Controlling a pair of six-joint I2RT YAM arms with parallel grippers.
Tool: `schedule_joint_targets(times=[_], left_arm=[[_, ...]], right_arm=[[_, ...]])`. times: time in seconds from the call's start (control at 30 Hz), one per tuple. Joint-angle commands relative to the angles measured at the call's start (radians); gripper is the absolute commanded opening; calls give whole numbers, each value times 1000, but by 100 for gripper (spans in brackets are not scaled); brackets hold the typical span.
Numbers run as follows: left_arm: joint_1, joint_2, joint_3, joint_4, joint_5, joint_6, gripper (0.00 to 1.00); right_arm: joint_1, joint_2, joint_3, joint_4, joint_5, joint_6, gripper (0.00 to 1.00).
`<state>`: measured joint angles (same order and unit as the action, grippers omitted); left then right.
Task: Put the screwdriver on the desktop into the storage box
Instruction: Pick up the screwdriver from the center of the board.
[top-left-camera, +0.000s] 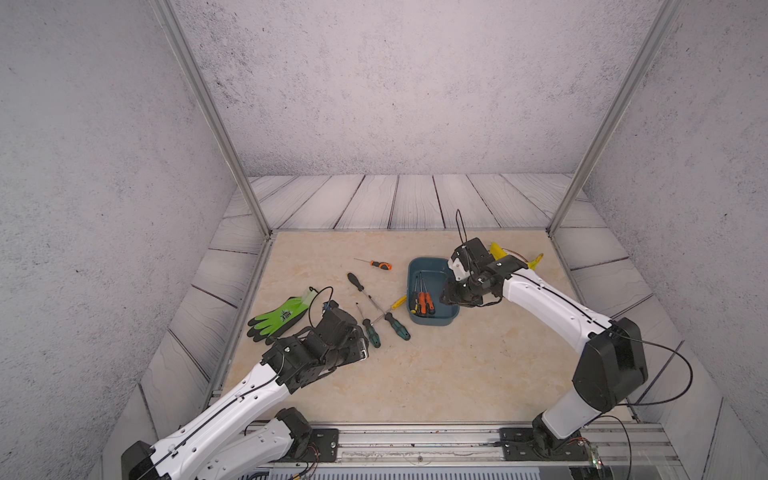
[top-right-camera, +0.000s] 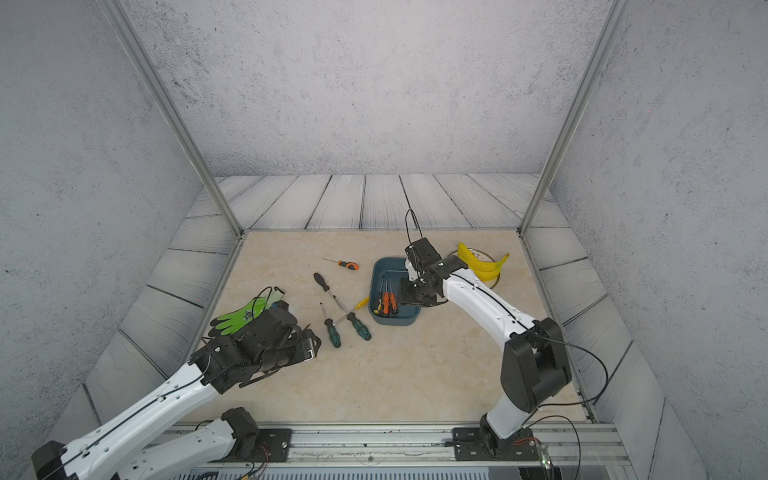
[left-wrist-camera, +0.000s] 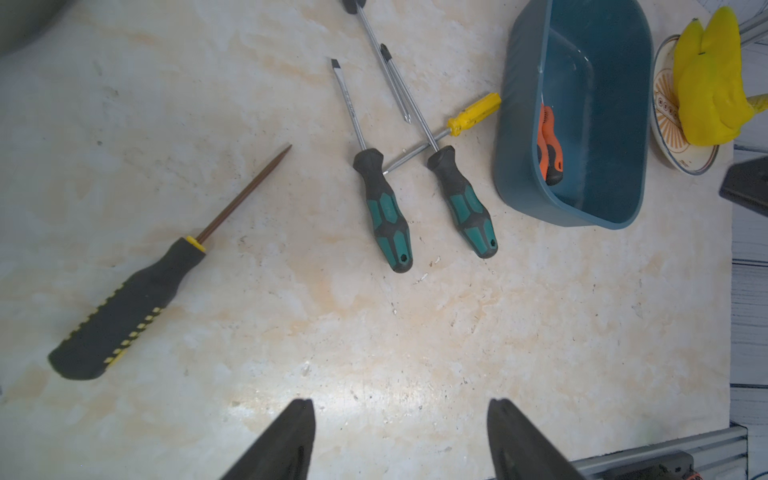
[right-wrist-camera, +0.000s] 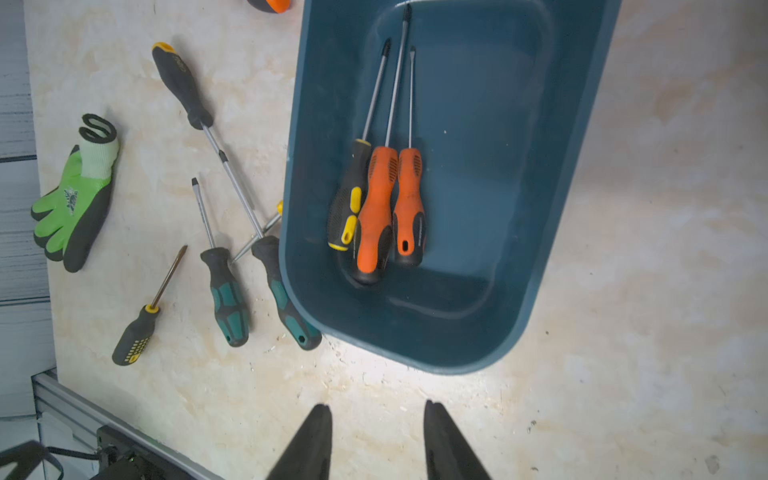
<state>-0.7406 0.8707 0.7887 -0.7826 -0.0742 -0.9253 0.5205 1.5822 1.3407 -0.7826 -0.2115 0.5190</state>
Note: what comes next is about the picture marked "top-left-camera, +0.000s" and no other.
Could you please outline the black yellow-tip screwdriver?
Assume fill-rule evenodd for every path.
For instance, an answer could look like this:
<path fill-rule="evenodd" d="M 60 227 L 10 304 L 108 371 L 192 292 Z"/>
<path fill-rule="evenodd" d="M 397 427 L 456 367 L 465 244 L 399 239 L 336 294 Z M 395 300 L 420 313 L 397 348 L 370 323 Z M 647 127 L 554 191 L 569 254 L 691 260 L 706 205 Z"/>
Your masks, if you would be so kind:
<path fill-rule="evenodd" d="M 419 300 L 419 274 L 415 274 L 413 276 L 411 286 L 410 286 L 410 293 L 411 293 L 411 300 L 410 300 L 410 311 L 413 315 L 418 315 L 421 313 L 421 307 L 420 307 L 420 300 Z"/>

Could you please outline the orange screwdriver large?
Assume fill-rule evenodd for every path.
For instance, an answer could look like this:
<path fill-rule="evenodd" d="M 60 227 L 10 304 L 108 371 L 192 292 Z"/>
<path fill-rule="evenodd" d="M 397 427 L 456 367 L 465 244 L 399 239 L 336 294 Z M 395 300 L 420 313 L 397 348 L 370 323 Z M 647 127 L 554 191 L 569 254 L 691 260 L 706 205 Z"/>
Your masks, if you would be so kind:
<path fill-rule="evenodd" d="M 428 313 L 428 308 L 426 304 L 425 293 L 423 290 L 423 278 L 421 275 L 419 275 L 418 277 L 417 290 L 418 290 L 418 314 L 421 316 L 425 316 Z"/>

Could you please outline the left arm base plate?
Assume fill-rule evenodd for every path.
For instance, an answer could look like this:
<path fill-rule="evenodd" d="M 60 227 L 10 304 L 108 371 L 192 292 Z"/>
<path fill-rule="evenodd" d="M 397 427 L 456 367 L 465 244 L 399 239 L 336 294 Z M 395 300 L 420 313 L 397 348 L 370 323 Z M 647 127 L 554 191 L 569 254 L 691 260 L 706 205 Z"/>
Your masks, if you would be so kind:
<path fill-rule="evenodd" d="M 295 441 L 280 461 L 283 463 L 335 463 L 338 456 L 339 430 L 313 429 L 308 436 Z"/>

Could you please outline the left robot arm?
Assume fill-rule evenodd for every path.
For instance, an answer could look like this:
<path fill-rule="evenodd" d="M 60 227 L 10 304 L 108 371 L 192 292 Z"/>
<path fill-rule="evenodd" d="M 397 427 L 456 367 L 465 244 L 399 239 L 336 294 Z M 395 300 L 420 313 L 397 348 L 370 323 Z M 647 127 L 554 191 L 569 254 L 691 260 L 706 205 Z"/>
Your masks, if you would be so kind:
<path fill-rule="evenodd" d="M 298 459 L 312 428 L 294 407 L 260 430 L 247 427 L 290 395 L 338 368 L 366 359 L 368 341 L 352 315 L 332 302 L 315 326 L 275 340 L 244 379 L 196 418 L 154 444 L 121 457 L 125 479 L 236 479 L 284 457 Z"/>

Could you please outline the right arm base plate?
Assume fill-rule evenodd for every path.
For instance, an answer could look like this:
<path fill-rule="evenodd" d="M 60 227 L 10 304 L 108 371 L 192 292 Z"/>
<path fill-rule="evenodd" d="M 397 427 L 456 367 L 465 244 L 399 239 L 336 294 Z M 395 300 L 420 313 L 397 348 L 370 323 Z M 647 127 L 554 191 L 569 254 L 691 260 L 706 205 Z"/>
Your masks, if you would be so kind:
<path fill-rule="evenodd" d="M 498 445 L 505 461 L 586 462 L 590 459 L 586 442 L 576 435 L 566 439 L 541 440 L 531 427 L 501 428 Z"/>

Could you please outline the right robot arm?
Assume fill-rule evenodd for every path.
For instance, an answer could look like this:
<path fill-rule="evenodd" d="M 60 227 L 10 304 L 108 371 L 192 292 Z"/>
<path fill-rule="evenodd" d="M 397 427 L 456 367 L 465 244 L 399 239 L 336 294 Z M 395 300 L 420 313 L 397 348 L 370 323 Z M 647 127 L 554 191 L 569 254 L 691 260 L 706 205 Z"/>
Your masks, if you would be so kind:
<path fill-rule="evenodd" d="M 448 260 L 453 278 L 440 301 L 485 307 L 484 296 L 517 304 L 560 335 L 579 354 L 570 389 L 532 421 L 532 448 L 543 458 L 560 453 L 582 427 L 610 412 L 643 385 L 648 368 L 640 328 L 612 320 L 545 282 L 514 255 L 494 255 L 478 238 L 463 242 Z"/>

